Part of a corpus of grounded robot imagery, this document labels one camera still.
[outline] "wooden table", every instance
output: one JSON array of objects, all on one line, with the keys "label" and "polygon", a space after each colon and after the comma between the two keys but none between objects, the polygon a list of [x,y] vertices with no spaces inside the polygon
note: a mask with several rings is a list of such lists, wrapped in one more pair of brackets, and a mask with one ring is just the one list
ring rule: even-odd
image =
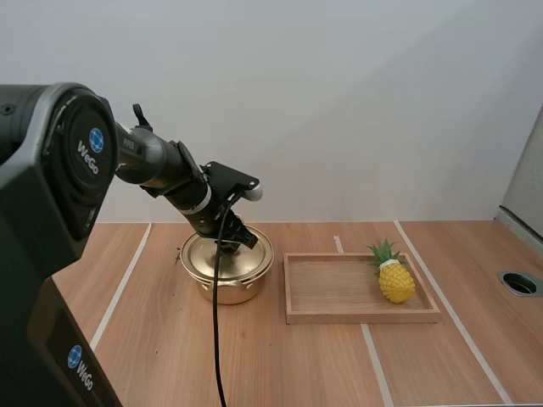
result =
[{"label": "wooden table", "polygon": [[[219,309],[229,406],[543,403],[543,298],[516,297],[495,276],[524,270],[543,279],[543,260],[500,223],[255,226],[276,260],[261,294]],[[55,276],[89,341],[146,228],[96,225],[83,259]],[[211,304],[176,264],[191,234],[184,224],[152,225],[95,349],[128,407],[220,405]],[[283,253],[335,252],[334,237],[346,253],[387,237],[421,259],[425,283],[432,287],[428,272],[441,291],[431,288],[443,322],[287,326]]]}]

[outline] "white wall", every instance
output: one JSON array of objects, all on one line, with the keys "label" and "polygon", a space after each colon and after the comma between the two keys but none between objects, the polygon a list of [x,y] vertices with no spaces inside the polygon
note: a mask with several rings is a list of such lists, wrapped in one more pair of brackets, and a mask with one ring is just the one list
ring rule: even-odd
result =
[{"label": "white wall", "polygon": [[[248,220],[488,219],[543,103],[543,2],[25,0],[0,82],[79,81],[200,163]],[[181,220],[115,181],[100,220]]]}]

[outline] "robotic arm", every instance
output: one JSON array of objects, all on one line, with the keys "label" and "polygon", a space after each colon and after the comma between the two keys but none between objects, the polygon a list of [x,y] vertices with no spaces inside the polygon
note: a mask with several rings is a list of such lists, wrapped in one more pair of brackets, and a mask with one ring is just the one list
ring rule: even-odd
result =
[{"label": "robotic arm", "polygon": [[181,142],[115,122],[76,83],[0,86],[0,405],[120,406],[52,280],[81,257],[114,175],[165,197],[202,237],[249,248],[256,237],[227,207],[258,200],[258,179],[198,167]]},{"label": "robotic arm", "polygon": [[[231,198],[261,198],[258,179],[216,162],[198,167],[182,142],[165,142],[153,133],[140,106],[133,108],[139,125],[129,130],[116,124],[119,167],[115,174],[139,184],[154,198],[164,196],[200,236],[217,239],[220,219]],[[231,210],[224,240],[234,249],[240,243],[249,248],[256,244],[256,237]]]}]

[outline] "gray cabinet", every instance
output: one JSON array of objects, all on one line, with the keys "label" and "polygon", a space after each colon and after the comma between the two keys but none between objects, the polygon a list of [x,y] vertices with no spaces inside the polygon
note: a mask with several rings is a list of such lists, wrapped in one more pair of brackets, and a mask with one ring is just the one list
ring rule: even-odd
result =
[{"label": "gray cabinet", "polygon": [[543,109],[501,205],[543,236]]}]

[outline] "yellow pineapple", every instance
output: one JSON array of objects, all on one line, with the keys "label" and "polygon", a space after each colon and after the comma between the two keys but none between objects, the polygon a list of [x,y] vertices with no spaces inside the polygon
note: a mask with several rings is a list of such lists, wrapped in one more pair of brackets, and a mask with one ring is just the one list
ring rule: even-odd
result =
[{"label": "yellow pineapple", "polygon": [[379,269],[379,286],[383,295],[393,303],[403,303],[415,293],[413,277],[398,260],[400,252],[392,254],[392,246],[387,239],[377,246],[368,246],[375,256],[375,262]]}]

